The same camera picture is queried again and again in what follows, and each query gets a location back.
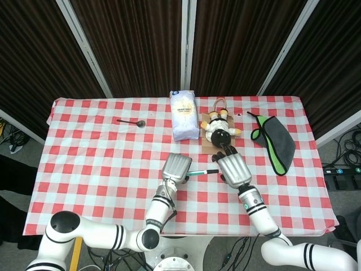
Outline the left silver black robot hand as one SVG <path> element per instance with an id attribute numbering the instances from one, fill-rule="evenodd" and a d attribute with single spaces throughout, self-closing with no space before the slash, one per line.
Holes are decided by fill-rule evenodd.
<path id="1" fill-rule="evenodd" d="M 188 181 L 187 172 L 191 163 L 192 159 L 189 156 L 170 153 L 162 168 L 162 179 L 185 184 Z"/>

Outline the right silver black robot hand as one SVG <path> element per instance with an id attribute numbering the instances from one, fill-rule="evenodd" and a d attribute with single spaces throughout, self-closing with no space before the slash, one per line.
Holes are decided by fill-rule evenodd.
<path id="1" fill-rule="evenodd" d="M 250 184 L 252 174 L 242 155 L 231 145 L 222 144 L 222 149 L 212 156 L 212 161 L 220 167 L 223 181 L 233 189 Z"/>

